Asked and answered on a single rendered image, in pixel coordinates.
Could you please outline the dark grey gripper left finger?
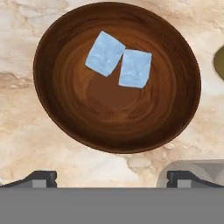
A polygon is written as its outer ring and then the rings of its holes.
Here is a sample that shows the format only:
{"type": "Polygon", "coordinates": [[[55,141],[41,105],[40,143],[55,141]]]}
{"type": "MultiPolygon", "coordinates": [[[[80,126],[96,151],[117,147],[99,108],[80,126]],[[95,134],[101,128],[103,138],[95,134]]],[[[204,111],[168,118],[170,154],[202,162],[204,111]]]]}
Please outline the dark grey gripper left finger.
{"type": "Polygon", "coordinates": [[[33,171],[24,179],[6,185],[0,185],[0,188],[56,188],[56,179],[56,171],[33,171]]]}

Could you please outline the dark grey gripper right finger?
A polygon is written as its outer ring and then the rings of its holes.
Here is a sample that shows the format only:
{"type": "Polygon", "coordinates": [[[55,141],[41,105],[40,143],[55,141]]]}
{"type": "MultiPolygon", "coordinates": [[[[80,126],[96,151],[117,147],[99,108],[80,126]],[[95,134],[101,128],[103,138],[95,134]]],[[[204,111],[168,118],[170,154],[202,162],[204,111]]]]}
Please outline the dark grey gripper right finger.
{"type": "Polygon", "coordinates": [[[198,178],[190,171],[168,171],[167,179],[168,182],[166,186],[168,188],[224,188],[224,185],[218,185],[213,182],[198,178]]]}

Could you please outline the grey glass cup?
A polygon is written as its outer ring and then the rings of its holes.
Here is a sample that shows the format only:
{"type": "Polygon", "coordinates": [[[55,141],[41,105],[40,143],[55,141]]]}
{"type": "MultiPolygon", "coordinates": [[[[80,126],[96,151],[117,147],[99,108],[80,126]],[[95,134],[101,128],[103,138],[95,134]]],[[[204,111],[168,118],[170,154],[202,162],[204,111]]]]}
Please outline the grey glass cup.
{"type": "Polygon", "coordinates": [[[157,187],[167,187],[168,171],[189,171],[200,179],[224,186],[224,159],[179,160],[171,162],[160,172],[157,187]]]}

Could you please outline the brown wooden bowl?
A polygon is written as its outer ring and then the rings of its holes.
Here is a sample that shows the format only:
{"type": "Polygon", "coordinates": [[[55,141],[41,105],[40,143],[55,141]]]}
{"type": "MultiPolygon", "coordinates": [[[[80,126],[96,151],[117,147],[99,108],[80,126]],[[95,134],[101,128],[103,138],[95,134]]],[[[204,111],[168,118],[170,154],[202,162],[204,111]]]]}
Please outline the brown wooden bowl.
{"type": "Polygon", "coordinates": [[[43,108],[64,132],[111,153],[169,143],[200,102],[200,69],[184,37],[157,14],[127,3],[86,4],[58,18],[38,43],[33,80],[43,108]],[[152,54],[144,88],[118,86],[118,70],[104,77],[86,67],[101,31],[152,54]]]}

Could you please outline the pale blue ice cube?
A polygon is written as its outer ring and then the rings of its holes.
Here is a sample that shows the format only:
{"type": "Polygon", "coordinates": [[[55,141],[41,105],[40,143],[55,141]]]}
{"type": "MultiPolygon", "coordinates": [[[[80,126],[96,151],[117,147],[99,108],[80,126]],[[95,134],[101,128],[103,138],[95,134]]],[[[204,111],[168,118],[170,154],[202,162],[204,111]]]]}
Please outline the pale blue ice cube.
{"type": "Polygon", "coordinates": [[[101,31],[91,47],[85,65],[108,77],[116,68],[125,50],[125,45],[113,36],[101,31]]]}
{"type": "Polygon", "coordinates": [[[143,88],[150,77],[151,58],[150,52],[125,50],[118,84],[128,88],[143,88]]]}

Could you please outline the olive green round object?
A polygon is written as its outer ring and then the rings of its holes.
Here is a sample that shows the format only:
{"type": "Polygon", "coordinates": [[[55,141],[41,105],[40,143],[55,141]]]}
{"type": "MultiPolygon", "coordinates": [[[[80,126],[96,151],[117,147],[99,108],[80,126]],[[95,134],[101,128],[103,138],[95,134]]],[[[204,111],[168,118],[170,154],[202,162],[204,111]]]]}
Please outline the olive green round object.
{"type": "Polygon", "coordinates": [[[224,80],[224,45],[213,56],[213,68],[220,78],[224,80]]]}

